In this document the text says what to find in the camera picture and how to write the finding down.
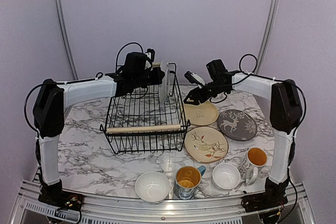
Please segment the left aluminium frame post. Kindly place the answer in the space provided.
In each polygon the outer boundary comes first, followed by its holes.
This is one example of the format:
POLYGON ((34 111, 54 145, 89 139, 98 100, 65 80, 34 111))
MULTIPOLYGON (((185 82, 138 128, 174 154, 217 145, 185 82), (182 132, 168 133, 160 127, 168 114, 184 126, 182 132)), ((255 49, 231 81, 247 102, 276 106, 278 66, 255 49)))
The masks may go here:
POLYGON ((68 38, 67 28, 66 28, 66 22, 64 17, 64 11, 62 7, 62 1, 61 0, 54 0, 55 7, 56 7, 56 13, 57 13, 57 19, 58 19, 58 25, 61 33, 61 39, 62 43, 65 49, 66 59, 68 62, 70 74, 73 80, 78 80, 78 74, 77 69, 75 66, 75 62, 73 59, 71 46, 68 38))

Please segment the large white bowl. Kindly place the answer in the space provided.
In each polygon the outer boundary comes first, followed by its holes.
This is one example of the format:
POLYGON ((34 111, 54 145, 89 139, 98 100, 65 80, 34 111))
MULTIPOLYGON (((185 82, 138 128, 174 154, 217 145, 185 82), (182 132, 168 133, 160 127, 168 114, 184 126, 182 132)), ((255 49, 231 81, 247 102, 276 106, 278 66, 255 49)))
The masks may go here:
POLYGON ((171 184, 168 178, 159 172, 146 172, 138 177, 134 188, 140 199, 158 204, 169 195, 171 184))

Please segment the cream bird pattern plate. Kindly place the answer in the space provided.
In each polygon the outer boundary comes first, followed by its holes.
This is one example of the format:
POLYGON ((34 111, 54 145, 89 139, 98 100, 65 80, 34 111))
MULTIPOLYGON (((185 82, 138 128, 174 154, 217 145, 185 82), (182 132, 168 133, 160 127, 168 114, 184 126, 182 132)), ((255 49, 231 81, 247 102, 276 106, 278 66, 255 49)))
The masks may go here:
POLYGON ((208 126, 196 127, 187 132, 184 147, 191 158, 204 164, 221 160, 229 150, 226 137, 208 126))

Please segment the blue handled mug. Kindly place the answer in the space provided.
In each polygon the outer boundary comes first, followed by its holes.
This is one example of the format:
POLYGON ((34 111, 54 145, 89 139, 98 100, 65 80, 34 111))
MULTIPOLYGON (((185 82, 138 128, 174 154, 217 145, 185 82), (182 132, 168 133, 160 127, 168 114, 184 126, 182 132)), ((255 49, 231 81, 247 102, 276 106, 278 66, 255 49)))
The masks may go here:
POLYGON ((175 174, 173 191, 176 197, 182 200, 193 198, 205 172, 206 167, 204 165, 198 168, 193 166, 181 167, 175 174))

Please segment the aluminium front rail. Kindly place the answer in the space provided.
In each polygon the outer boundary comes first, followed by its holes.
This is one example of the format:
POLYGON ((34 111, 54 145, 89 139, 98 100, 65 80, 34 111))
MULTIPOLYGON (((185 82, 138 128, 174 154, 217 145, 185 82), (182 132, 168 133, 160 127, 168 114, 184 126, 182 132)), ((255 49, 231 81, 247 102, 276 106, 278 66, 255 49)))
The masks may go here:
POLYGON ((39 184, 24 182, 8 223, 260 223, 270 209, 247 213, 240 195, 168 199, 150 204, 139 198, 83 193, 81 211, 57 210, 38 201, 39 184))

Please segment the red and teal plate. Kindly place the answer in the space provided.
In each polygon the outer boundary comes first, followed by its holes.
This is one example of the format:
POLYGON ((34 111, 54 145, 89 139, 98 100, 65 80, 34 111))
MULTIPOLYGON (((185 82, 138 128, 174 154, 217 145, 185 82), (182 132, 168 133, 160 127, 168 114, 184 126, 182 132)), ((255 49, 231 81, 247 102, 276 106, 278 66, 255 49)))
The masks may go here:
POLYGON ((159 85, 159 102, 163 104, 168 97, 170 90, 170 82, 171 82, 171 73, 172 66, 169 63, 162 61, 160 64, 161 70, 164 72, 164 77, 162 79, 162 83, 159 85))

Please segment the black wire dish rack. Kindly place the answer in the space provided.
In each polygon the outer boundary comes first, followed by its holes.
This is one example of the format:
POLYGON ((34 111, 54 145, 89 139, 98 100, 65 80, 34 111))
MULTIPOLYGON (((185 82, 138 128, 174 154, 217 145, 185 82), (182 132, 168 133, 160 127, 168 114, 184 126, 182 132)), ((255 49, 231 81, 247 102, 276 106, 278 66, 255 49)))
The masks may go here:
POLYGON ((100 131, 115 154, 182 150, 191 123, 185 115, 175 63, 167 65, 166 87, 165 99, 160 99, 159 86, 110 99, 100 131))

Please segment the small white bowl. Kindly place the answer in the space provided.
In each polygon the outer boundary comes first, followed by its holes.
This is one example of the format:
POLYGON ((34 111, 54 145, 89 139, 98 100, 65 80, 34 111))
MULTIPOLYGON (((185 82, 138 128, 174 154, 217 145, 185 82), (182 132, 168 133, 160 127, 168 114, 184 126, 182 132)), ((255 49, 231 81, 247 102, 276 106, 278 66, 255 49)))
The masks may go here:
POLYGON ((240 183, 240 172, 232 164, 218 164, 212 172, 212 180, 216 187, 223 190, 236 188, 240 183))

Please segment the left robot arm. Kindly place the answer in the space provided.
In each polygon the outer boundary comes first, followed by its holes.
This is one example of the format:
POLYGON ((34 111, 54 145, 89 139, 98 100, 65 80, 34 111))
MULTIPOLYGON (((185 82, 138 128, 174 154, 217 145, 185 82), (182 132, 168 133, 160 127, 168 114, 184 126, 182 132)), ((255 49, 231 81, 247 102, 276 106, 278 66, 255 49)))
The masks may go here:
POLYGON ((58 141, 64 129, 64 111, 69 107, 100 98, 116 98, 137 88, 165 82, 167 65, 154 62, 154 51, 127 54, 124 65, 113 73, 98 73, 94 78, 56 82, 46 79, 35 86, 38 95, 33 106, 36 132, 36 159, 40 169, 41 193, 54 205, 66 202, 58 171, 58 141))

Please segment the pale yellow round plate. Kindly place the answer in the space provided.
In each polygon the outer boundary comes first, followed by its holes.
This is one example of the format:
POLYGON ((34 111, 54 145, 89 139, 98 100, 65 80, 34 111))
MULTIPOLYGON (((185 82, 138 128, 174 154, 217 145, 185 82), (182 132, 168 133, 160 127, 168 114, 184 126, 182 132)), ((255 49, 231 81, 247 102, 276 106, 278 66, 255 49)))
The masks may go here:
POLYGON ((200 105, 184 104, 186 118, 191 124, 207 126, 214 123, 219 115, 217 107, 209 101, 200 105))

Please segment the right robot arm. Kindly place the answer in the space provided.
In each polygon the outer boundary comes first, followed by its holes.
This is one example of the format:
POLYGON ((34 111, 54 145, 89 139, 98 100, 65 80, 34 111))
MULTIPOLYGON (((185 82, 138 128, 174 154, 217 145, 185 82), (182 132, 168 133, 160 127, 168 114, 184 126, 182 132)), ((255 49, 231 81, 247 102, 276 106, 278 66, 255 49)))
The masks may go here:
POLYGON ((265 192, 244 196, 243 206, 247 211, 257 206, 271 207, 288 202, 285 195, 291 179, 290 165, 295 155, 295 138, 303 121, 306 104, 302 90, 291 79, 278 80, 245 73, 242 70, 228 71, 220 59, 207 65, 212 79, 204 83, 197 74, 187 71, 184 77, 197 87, 191 90, 184 103, 199 105, 221 93, 243 91, 270 101, 270 122, 275 135, 275 149, 269 176, 265 182, 265 192))

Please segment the right aluminium frame post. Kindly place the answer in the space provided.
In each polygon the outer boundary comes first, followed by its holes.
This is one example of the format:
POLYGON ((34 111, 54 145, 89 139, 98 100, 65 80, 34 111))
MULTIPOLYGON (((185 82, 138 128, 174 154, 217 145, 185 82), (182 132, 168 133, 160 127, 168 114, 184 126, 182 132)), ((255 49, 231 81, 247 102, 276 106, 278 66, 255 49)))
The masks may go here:
POLYGON ((258 53, 258 60, 257 60, 257 67, 255 70, 256 74, 259 74, 261 72, 263 63, 266 58, 266 51, 268 47, 268 43, 270 40, 270 35, 272 32, 272 28, 275 23, 276 15, 277 15, 277 10, 279 6, 279 0, 270 0, 270 5, 269 5, 269 11, 268 11, 268 16, 266 20, 266 25, 265 25, 265 30, 264 34, 261 40, 261 45, 259 48, 259 53, 258 53))

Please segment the grey reindeer plate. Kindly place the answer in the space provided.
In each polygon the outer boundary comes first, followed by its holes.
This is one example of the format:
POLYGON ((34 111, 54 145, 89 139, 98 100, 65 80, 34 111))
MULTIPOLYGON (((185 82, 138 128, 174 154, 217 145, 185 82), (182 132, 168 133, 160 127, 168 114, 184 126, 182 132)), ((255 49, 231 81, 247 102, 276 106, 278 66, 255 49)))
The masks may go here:
POLYGON ((246 112, 236 109, 221 112, 217 125, 225 136, 235 141, 249 141, 257 134, 255 120, 246 112))

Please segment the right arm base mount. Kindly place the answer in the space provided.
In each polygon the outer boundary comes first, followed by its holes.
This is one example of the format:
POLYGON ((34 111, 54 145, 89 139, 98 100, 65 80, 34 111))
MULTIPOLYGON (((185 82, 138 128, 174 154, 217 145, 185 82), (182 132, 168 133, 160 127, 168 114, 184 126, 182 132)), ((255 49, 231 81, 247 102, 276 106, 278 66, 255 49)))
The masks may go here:
POLYGON ((246 212, 266 210, 269 208, 284 206, 288 203, 287 195, 269 196, 266 193, 245 195, 241 200, 241 206, 246 212))

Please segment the white patterned mug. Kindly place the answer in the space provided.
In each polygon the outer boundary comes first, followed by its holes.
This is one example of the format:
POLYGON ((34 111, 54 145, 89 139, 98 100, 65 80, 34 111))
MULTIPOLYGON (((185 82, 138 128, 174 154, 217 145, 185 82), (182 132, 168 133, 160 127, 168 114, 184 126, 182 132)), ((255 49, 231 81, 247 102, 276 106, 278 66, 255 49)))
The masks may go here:
POLYGON ((267 163, 266 153, 258 147, 250 148, 238 166, 241 178, 246 185, 253 184, 267 163))

